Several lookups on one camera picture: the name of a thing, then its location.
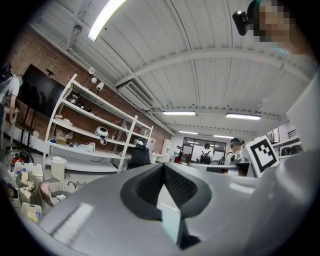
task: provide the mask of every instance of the pink object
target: pink object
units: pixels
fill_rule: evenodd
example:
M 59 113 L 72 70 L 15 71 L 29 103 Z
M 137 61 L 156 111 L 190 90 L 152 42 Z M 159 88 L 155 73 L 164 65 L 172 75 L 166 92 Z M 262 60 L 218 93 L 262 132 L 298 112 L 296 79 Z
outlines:
M 49 182 L 43 182 L 41 184 L 41 191 L 46 194 L 47 196 L 50 196 L 50 193 L 49 193 Z

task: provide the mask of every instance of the ceiling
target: ceiling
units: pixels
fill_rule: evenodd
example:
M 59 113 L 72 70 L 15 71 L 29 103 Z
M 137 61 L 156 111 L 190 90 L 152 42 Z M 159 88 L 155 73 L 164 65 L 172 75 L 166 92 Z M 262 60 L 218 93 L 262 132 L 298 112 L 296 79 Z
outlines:
M 133 79 L 172 131 L 253 139 L 287 122 L 315 73 L 309 57 L 240 36 L 231 15 L 251 0 L 127 0 L 96 42 L 88 33 L 107 0 L 52 0 L 30 25 L 111 88 Z M 82 26 L 78 35 L 75 25 Z M 196 116 L 165 116 L 165 110 Z M 259 121 L 225 118 L 253 114 Z

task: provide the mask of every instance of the brick wall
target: brick wall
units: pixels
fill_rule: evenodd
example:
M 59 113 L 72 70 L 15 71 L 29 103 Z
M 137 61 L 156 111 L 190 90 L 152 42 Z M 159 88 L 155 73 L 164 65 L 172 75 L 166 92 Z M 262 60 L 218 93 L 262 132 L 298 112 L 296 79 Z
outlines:
M 12 48 L 12 51 L 8 57 L 8 61 L 11 62 L 14 73 L 20 75 L 23 75 L 25 73 L 30 64 L 33 64 L 46 74 L 48 73 L 46 69 L 49 69 L 54 73 L 54 79 L 56 79 L 59 83 L 61 83 L 64 86 L 69 82 L 69 80 L 74 74 L 77 74 L 76 80 L 79 83 L 82 83 L 86 80 L 86 84 L 88 85 L 91 79 L 90 74 L 87 70 L 83 69 L 69 57 L 55 49 L 54 46 L 52 46 L 49 42 L 47 42 L 44 38 L 38 35 L 31 28 L 26 28 L 26 30 L 23 33 L 21 33 L 19 39 Z M 133 117 L 135 115 L 138 115 L 138 120 L 143 122 L 144 124 L 150 127 L 153 126 L 151 137 L 156 139 L 154 150 L 161 151 L 164 140 L 169 139 L 171 137 L 170 134 L 168 134 L 165 130 L 160 128 L 150 119 L 145 117 L 141 112 L 134 109 L 130 104 L 124 101 L 107 86 L 103 88 L 103 90 L 99 93 L 99 96 Z M 82 102 L 86 106 L 92 108 L 92 112 L 95 115 L 121 126 L 123 121 L 121 118 L 113 115 L 112 113 L 106 110 L 103 110 L 100 107 L 97 107 L 90 101 L 83 99 Z M 20 110 L 18 120 L 21 122 L 25 116 L 27 106 L 18 100 L 16 104 Z M 33 111 L 31 110 L 27 117 L 27 124 L 31 122 L 32 113 Z M 79 126 L 88 131 L 93 132 L 97 126 L 102 125 L 101 123 L 95 120 L 87 118 L 84 115 L 78 114 L 77 112 L 69 109 L 68 107 L 64 107 L 61 114 L 63 115 L 63 117 L 68 118 L 76 126 Z M 39 139 L 45 139 L 48 124 L 49 118 L 47 116 L 41 113 L 36 114 L 36 117 L 33 122 L 33 128 L 39 132 Z M 107 128 L 110 134 L 109 137 L 114 135 L 115 138 L 117 138 L 119 130 L 112 127 Z M 134 131 L 139 132 L 140 129 L 136 127 Z M 84 142 L 90 139 L 79 134 L 73 134 L 73 141 Z M 123 134 L 121 136 L 121 140 L 125 139 L 126 135 Z M 96 143 L 96 146 L 98 148 L 102 147 L 103 149 L 112 150 L 114 144 L 108 143 L 107 146 L 102 146 Z

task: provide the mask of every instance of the flat screen tv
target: flat screen tv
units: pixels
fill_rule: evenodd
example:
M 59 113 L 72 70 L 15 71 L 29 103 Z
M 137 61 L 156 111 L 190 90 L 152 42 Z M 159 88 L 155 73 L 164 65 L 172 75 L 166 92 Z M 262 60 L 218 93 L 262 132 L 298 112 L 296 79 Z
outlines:
M 30 108 L 51 117 L 65 87 L 30 64 L 25 71 L 18 99 Z

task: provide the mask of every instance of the window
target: window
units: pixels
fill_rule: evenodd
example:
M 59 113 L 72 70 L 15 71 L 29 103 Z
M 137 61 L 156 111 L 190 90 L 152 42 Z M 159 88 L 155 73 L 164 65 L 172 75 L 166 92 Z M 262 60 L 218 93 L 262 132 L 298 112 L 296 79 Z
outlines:
M 210 151 L 214 154 L 214 161 L 221 159 L 226 152 L 226 143 L 203 140 L 203 139 L 194 139 L 184 137 L 183 139 L 183 153 L 184 153 L 184 163 L 196 162 L 197 157 L 204 150 L 204 145 L 206 143 L 210 144 Z

